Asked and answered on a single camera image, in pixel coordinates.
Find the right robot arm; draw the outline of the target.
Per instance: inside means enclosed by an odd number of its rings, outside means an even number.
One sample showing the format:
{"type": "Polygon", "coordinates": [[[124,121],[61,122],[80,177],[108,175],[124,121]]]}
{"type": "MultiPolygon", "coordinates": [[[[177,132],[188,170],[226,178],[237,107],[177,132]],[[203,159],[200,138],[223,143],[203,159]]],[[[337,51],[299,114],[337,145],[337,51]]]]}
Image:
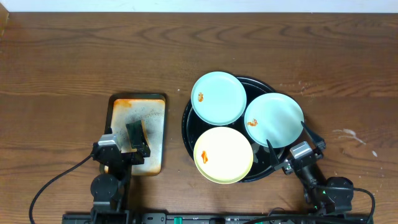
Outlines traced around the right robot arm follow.
{"type": "Polygon", "coordinates": [[[276,156],[269,140],[269,157],[271,167],[282,169],[286,175],[295,174],[303,184],[305,200],[312,204],[322,215],[340,215],[352,210],[351,201],[354,196],[352,181],[345,177],[326,178],[317,161],[323,159],[326,149],[325,140],[314,133],[305,123],[301,123],[303,130],[315,146],[312,148],[304,141],[291,147],[291,156],[282,161],[276,156]]]}

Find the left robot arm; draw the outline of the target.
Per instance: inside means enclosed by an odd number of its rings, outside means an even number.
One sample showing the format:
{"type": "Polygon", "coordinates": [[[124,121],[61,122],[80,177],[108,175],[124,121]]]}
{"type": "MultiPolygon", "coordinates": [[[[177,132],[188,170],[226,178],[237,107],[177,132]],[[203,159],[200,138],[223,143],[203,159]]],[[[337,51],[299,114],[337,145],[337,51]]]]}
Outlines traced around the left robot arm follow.
{"type": "Polygon", "coordinates": [[[108,171],[95,177],[91,183],[92,223],[135,222],[132,212],[127,209],[131,168],[144,163],[144,159],[150,156],[150,148],[142,121],[129,123],[126,129],[134,152],[122,152],[118,137],[112,131],[93,144],[93,159],[106,166],[108,171]]]}

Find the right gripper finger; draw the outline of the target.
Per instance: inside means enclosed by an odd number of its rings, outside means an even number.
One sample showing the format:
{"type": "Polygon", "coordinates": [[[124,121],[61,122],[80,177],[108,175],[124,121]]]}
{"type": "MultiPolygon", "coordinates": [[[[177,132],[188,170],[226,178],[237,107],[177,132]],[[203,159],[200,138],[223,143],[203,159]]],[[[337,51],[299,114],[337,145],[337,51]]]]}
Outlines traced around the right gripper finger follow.
{"type": "Polygon", "coordinates": [[[267,141],[267,145],[268,145],[268,148],[269,148],[269,157],[270,157],[269,160],[270,160],[270,163],[271,163],[271,167],[274,170],[277,170],[278,169],[277,166],[279,165],[279,158],[277,157],[277,154],[275,153],[275,150],[272,147],[271,142],[268,139],[266,141],[267,141]]]}
{"type": "Polygon", "coordinates": [[[303,121],[301,122],[301,125],[305,130],[307,136],[312,141],[315,148],[318,149],[319,151],[324,151],[326,149],[325,140],[321,136],[313,132],[303,121]]]}

